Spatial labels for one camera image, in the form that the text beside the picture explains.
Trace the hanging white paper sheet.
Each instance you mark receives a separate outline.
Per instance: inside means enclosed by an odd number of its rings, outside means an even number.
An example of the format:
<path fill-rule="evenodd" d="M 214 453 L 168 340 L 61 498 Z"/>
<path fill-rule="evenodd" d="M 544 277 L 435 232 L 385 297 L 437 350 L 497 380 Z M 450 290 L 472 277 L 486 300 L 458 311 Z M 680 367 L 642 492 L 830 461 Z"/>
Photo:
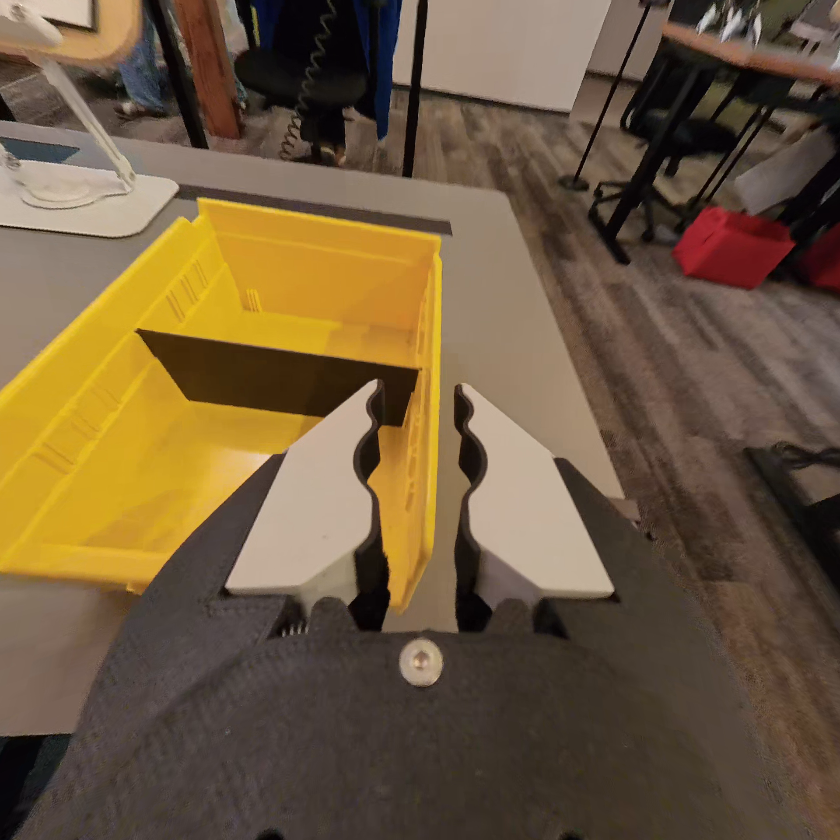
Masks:
<path fill-rule="evenodd" d="M 837 142 L 818 128 L 735 179 L 742 210 L 759 216 L 796 197 L 837 153 Z"/>

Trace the wooden table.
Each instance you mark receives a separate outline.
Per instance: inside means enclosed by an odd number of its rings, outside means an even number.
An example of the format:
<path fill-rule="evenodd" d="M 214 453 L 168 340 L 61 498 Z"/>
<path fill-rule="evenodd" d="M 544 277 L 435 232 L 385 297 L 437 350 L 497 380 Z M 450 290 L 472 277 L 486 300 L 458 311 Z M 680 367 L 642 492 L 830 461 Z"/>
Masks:
<path fill-rule="evenodd" d="M 751 47 L 743 38 L 725 43 L 717 35 L 698 34 L 693 27 L 664 23 L 662 36 L 667 41 L 684 46 L 696 53 L 724 62 L 743 70 L 755 70 L 777 77 L 796 81 L 810 81 L 839 89 L 839 69 L 833 66 L 834 59 L 820 53 L 810 54 L 803 50 L 759 43 Z"/>

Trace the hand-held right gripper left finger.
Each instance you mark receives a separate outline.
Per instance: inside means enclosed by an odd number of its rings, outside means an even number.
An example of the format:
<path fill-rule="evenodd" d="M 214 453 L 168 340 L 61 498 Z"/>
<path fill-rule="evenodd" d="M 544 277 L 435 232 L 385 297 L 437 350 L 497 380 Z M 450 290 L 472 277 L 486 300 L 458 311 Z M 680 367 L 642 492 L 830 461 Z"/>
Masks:
<path fill-rule="evenodd" d="M 372 380 L 283 454 L 226 583 L 231 595 L 353 601 L 387 561 L 379 501 L 384 382 Z"/>

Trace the yellow bin with black divider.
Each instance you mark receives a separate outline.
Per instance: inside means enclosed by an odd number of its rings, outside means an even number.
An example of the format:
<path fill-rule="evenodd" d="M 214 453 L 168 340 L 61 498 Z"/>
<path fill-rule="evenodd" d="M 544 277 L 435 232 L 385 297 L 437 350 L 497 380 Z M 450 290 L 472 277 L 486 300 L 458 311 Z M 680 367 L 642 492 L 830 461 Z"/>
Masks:
<path fill-rule="evenodd" d="M 2 573 L 142 593 L 371 380 L 392 609 L 432 558 L 442 239 L 209 197 L 2 390 Z"/>

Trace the black floor stand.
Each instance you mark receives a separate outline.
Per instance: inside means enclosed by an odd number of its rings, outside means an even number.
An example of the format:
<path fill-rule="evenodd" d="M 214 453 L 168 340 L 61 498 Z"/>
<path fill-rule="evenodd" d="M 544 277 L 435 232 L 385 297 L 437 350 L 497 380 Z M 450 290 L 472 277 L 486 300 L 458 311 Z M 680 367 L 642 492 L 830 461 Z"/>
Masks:
<path fill-rule="evenodd" d="M 414 173 L 417 146 L 417 127 L 421 103 L 422 76 L 424 68 L 424 49 L 427 31 L 428 1 L 418 1 L 416 5 L 415 29 L 413 37 L 413 59 L 411 80 L 408 88 L 406 131 L 403 146 L 402 177 L 411 179 Z"/>
<path fill-rule="evenodd" d="M 590 137 L 589 137 L 588 142 L 587 142 L 587 144 L 584 148 L 583 154 L 581 155 L 581 158 L 580 158 L 580 161 L 577 165 L 577 168 L 572 175 L 564 175 L 559 179 L 559 184 L 565 190 L 575 192 L 575 193 L 582 193 L 582 192 L 587 192 L 590 189 L 589 183 L 582 177 L 583 169 L 585 168 L 585 164 L 586 164 L 586 162 L 587 162 L 587 160 L 588 160 L 588 158 L 589 158 L 589 156 L 592 152 L 592 149 L 593 149 L 593 146 L 595 144 L 595 140 L 597 138 L 597 135 L 600 132 L 602 126 L 603 126 L 606 114 L 608 113 L 608 111 L 609 111 L 609 109 L 610 109 L 610 107 L 613 103 L 613 100 L 614 100 L 614 97 L 616 95 L 617 89 L 620 87 L 620 84 L 623 81 L 623 75 L 624 75 L 625 68 L 627 67 L 628 62 L 632 57 L 632 54 L 635 50 L 637 41 L 638 41 L 638 39 L 639 39 L 643 29 L 644 29 L 644 26 L 645 26 L 647 20 L 648 20 L 648 16 L 650 15 L 650 11 L 653 7 L 660 6 L 660 2 L 641 1 L 641 2 L 639 2 L 639 6 L 643 9 L 643 11 L 642 11 L 641 16 L 638 20 L 635 31 L 633 32 L 633 36 L 631 37 L 631 39 L 628 43 L 626 53 L 623 57 L 622 63 L 619 66 L 618 72 L 614 76 L 613 81 L 612 81 L 612 85 L 610 86 L 610 89 L 609 89 L 609 91 L 608 91 L 608 93 L 607 93 L 607 95 L 604 99 L 602 109 L 601 109 L 601 111 L 600 111 L 600 113 L 599 113 L 599 115 L 598 115 L 598 117 L 597 117 L 597 119 L 596 119 L 596 121 L 593 125 Z"/>

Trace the red tote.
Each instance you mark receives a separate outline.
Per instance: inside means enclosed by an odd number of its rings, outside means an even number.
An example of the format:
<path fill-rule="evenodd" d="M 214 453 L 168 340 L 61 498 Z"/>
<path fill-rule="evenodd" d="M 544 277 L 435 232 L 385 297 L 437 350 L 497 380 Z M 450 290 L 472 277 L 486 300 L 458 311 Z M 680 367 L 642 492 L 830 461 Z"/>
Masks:
<path fill-rule="evenodd" d="M 708 206 L 688 226 L 671 255 L 685 277 L 753 290 L 794 247 L 784 224 Z"/>
<path fill-rule="evenodd" d="M 839 294 L 839 224 L 820 234 L 796 264 L 796 272 L 807 285 Z"/>

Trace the white document stand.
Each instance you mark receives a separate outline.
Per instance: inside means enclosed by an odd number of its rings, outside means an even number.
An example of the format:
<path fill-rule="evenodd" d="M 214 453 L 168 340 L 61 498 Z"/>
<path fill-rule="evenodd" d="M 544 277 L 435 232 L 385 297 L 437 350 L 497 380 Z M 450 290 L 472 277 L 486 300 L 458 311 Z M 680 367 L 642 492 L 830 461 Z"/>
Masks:
<path fill-rule="evenodd" d="M 111 167 L 21 159 L 2 145 L 1 225 L 100 238 L 126 238 L 144 231 L 176 195 L 178 185 L 135 172 L 70 78 L 66 67 L 75 66 L 27 59 L 43 71 Z"/>

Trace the white partition cabinet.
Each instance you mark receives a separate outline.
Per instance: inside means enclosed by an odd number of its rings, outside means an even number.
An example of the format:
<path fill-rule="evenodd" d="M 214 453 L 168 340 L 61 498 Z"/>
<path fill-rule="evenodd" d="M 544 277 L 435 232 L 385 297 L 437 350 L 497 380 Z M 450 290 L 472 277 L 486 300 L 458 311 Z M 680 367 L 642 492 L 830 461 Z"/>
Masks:
<path fill-rule="evenodd" d="M 422 88 L 570 112 L 609 1 L 430 1 Z"/>

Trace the wooden post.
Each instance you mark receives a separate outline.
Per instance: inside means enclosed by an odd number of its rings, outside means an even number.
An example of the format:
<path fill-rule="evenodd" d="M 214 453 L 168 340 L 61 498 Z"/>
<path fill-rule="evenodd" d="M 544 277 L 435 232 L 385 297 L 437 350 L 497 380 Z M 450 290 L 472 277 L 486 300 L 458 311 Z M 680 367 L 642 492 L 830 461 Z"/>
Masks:
<path fill-rule="evenodd" d="M 173 4 L 206 132 L 216 139 L 240 140 L 244 117 L 238 105 L 221 3 L 174 1 Z"/>

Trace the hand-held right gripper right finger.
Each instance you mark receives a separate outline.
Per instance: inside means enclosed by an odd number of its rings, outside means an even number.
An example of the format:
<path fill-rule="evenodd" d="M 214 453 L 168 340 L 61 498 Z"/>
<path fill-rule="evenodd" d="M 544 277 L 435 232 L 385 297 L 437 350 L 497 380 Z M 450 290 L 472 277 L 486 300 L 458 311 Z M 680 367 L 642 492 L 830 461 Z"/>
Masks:
<path fill-rule="evenodd" d="M 456 592 L 481 601 L 605 600 L 616 593 L 552 453 L 468 384 L 455 388 L 469 481 Z"/>

